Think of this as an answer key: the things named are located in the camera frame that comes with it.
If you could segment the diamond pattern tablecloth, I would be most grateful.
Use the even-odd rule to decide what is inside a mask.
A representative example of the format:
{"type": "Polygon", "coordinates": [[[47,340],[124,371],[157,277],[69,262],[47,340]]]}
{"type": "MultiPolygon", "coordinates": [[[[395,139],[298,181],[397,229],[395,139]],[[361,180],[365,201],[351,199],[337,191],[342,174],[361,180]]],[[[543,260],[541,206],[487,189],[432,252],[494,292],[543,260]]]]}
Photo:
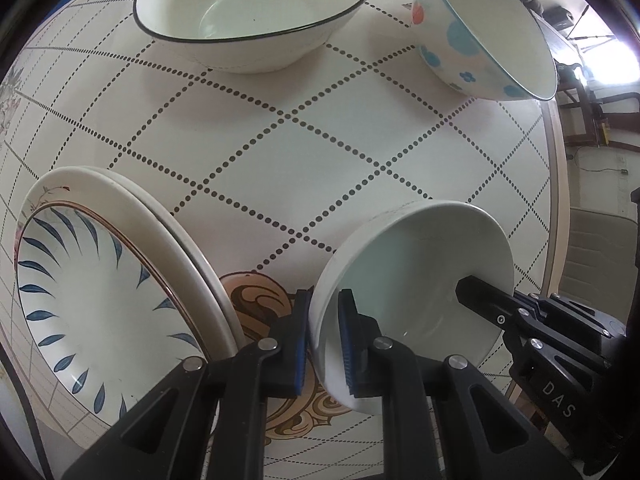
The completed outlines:
{"type": "Polygon", "coordinates": [[[6,55],[1,81],[1,327],[62,470],[105,425],[40,356],[17,302],[14,233],[29,188],[99,166],[153,194],[261,330],[362,222],[415,200],[463,200],[501,224],[523,292],[548,287],[555,140],[547,103],[474,100],[413,45],[409,0],[367,0],[280,72],[216,74],[134,24],[132,0],[73,0],[6,55]]]}

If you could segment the dark wooden chair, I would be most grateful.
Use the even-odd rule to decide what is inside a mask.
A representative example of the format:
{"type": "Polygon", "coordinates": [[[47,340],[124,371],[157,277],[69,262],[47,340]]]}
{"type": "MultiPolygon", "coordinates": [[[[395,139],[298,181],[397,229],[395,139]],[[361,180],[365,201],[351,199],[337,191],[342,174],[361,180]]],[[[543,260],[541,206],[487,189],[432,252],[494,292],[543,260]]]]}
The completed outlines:
{"type": "Polygon", "coordinates": [[[606,112],[605,105],[623,101],[639,102],[638,92],[624,92],[615,96],[597,98],[588,84],[582,80],[582,66],[556,64],[558,70],[558,92],[564,93],[567,103],[559,104],[560,110],[580,110],[584,133],[564,136],[564,144],[569,148],[617,148],[631,153],[639,153],[639,145],[611,139],[611,130],[622,130],[639,135],[639,112],[606,112]]]}

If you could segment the white plate grey rim pattern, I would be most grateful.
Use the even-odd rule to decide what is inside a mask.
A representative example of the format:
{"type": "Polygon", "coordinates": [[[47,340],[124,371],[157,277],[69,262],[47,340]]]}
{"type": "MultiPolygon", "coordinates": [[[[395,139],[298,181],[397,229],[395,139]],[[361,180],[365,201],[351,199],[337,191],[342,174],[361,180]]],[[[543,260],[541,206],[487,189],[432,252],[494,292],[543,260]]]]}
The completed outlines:
{"type": "Polygon", "coordinates": [[[169,211],[149,192],[146,192],[144,188],[134,181],[118,174],[115,171],[102,169],[98,167],[92,167],[92,170],[104,174],[105,177],[109,177],[115,182],[126,188],[127,191],[134,194],[140,202],[154,214],[154,216],[160,220],[160,223],[165,229],[174,237],[181,248],[186,252],[191,262],[200,272],[207,286],[216,298],[218,306],[221,308],[222,314],[226,319],[232,336],[235,340],[236,346],[242,349],[247,345],[247,338],[244,335],[240,320],[236,314],[232,301],[228,295],[228,292],[222,286],[218,275],[210,265],[208,259],[202,253],[198,244],[192,240],[192,237],[183,229],[182,225],[169,213],[169,211]]]}

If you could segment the white bowl dark rim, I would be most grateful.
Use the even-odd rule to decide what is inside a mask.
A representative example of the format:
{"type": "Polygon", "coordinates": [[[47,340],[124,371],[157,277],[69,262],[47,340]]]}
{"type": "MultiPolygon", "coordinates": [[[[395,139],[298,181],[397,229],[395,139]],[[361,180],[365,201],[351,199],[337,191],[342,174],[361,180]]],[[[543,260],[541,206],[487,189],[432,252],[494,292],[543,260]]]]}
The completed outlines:
{"type": "Polygon", "coordinates": [[[366,0],[134,0],[138,27],[216,72],[282,70],[325,44],[366,0]]]}

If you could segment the white bowl blue dots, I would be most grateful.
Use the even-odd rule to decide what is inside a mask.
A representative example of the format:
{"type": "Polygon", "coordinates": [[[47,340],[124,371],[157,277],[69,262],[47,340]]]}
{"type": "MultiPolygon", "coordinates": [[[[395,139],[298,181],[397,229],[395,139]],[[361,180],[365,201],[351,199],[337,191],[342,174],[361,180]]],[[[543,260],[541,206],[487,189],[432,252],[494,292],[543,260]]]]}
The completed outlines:
{"type": "Polygon", "coordinates": [[[448,87],[491,101],[549,101],[555,64],[520,0],[413,0],[422,60],[448,87]]]}

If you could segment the plain white bowl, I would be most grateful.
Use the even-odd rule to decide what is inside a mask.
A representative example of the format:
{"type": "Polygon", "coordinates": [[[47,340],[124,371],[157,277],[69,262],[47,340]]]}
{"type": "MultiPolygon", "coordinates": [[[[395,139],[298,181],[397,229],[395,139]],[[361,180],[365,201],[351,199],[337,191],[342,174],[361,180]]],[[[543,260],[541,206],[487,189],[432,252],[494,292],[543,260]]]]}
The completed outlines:
{"type": "Polygon", "coordinates": [[[371,219],[344,241],[324,267],[309,307],[314,370],[326,392],[352,411],[378,415],[378,399],[349,393],[338,328],[337,296],[354,295],[357,309],[383,335],[418,356],[441,361],[461,354],[480,365],[501,330],[457,300],[472,275],[513,292],[514,264],[506,234],[488,212],[454,200],[413,203],[371,219]]]}

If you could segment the white plate pink flowers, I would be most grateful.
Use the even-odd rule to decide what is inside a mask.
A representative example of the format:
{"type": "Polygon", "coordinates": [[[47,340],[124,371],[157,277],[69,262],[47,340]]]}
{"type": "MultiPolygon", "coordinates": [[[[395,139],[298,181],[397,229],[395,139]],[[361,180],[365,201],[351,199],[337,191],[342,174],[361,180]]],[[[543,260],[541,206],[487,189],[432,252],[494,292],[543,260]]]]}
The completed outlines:
{"type": "Polygon", "coordinates": [[[206,356],[231,358],[240,349],[216,298],[174,237],[134,194],[89,166],[47,172],[23,198],[20,218],[53,203],[73,203],[114,226],[142,252],[182,302],[180,312],[206,356]]]}

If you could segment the blue leaf pattern plate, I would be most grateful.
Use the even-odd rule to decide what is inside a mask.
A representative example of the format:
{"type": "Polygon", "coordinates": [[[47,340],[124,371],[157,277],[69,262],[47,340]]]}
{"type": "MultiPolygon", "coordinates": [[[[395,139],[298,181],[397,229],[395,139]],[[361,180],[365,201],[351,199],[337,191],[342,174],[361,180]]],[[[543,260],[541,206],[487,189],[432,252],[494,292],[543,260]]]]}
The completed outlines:
{"type": "Polygon", "coordinates": [[[18,300],[32,339],[63,387],[107,425],[202,348],[162,276],[87,209],[36,209],[17,239],[18,300]]]}

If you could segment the small black bin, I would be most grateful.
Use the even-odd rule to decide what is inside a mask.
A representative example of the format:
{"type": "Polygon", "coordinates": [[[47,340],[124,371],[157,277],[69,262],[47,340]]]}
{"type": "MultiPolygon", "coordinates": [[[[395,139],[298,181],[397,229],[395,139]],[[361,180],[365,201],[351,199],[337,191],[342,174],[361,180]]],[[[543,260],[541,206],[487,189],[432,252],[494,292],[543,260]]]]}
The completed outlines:
{"type": "Polygon", "coordinates": [[[544,19],[559,32],[574,26],[574,16],[562,6],[554,6],[544,11],[544,19]]]}

